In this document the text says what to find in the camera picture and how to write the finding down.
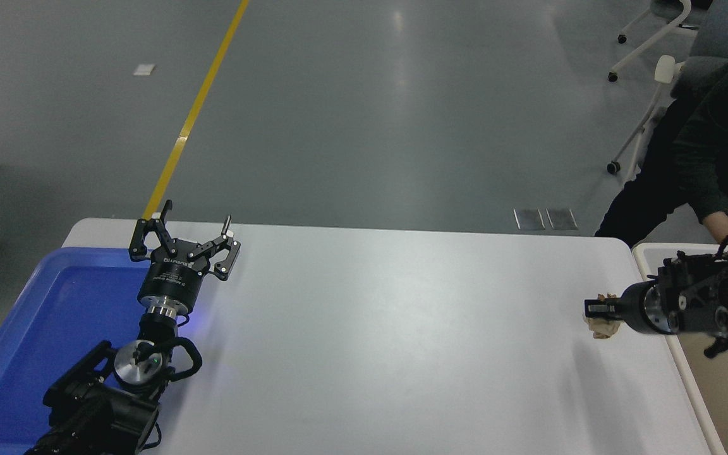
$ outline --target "black sleeve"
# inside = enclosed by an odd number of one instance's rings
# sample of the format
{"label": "black sleeve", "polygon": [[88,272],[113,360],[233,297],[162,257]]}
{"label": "black sleeve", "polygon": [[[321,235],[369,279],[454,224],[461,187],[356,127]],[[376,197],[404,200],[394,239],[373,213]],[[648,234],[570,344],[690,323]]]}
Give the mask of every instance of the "black sleeve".
{"label": "black sleeve", "polygon": [[672,145],[679,187],[699,222],[728,211],[717,183],[716,160],[728,153],[728,70],[700,102]]}

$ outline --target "chair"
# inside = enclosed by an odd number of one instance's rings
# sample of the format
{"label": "chair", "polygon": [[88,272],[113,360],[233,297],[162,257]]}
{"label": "chair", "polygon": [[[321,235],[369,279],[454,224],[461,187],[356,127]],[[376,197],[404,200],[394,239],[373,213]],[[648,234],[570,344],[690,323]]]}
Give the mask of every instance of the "chair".
{"label": "chair", "polygon": [[703,8],[703,6],[706,6],[705,3],[699,2],[701,6],[693,6],[690,0],[651,0],[648,9],[619,31],[617,42],[620,44],[625,43],[628,40],[627,33],[630,29],[648,15],[655,15],[656,17],[667,20],[667,25],[660,28],[653,37],[648,38],[638,48],[633,49],[622,60],[612,66],[612,69],[609,71],[609,81],[616,82],[619,78],[617,73],[625,64],[630,63],[631,60],[638,57],[642,52],[645,52],[645,50],[649,49],[650,46],[653,46],[661,38],[664,38],[668,33],[681,33],[695,37],[696,29],[698,28],[697,24],[702,23],[707,13],[707,9]]}
{"label": "chair", "polygon": [[645,158],[645,151],[653,128],[658,124],[667,107],[657,107],[662,93],[670,87],[670,96],[678,98],[691,92],[700,80],[728,62],[728,0],[715,0],[710,6],[696,40],[690,49],[687,61],[676,63],[671,56],[662,56],[656,64],[653,78],[658,83],[655,93],[633,132],[627,137],[621,149],[607,164],[606,170],[614,175],[621,170],[619,158],[634,142],[633,156],[624,181],[633,178],[635,167]]}

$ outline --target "metal floor plate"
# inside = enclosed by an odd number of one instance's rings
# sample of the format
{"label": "metal floor plate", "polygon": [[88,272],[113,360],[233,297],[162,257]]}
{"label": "metal floor plate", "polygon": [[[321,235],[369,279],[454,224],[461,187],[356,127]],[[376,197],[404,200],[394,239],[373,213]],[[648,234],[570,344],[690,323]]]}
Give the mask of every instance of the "metal floor plate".
{"label": "metal floor plate", "polygon": [[538,209],[513,209],[516,225],[522,231],[543,231],[543,218]]}
{"label": "metal floor plate", "polygon": [[552,229],[561,231],[577,230],[578,224],[574,221],[574,214],[570,209],[547,209],[547,218]]}

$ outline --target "crumpled paper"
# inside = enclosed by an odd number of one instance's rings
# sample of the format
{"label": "crumpled paper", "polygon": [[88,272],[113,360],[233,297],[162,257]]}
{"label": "crumpled paper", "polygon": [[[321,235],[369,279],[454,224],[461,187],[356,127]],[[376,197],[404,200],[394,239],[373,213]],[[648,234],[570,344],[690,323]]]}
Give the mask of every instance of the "crumpled paper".
{"label": "crumpled paper", "polygon": [[[616,298],[614,294],[609,294],[607,297],[609,299]],[[606,300],[606,296],[597,294],[597,300]],[[589,325],[589,330],[594,332],[594,338],[598,340],[610,339],[619,330],[619,326],[622,325],[621,320],[605,320],[597,317],[586,317],[586,315],[583,315],[583,320]]]}

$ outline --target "person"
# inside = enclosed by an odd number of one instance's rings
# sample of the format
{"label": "person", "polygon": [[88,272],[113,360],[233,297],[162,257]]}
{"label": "person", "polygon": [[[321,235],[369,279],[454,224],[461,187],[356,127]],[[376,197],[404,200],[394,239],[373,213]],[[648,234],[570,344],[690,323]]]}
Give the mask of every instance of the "person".
{"label": "person", "polygon": [[720,243],[728,235],[728,63],[680,95],[648,143],[641,172],[609,207],[595,236],[629,247],[680,205]]}

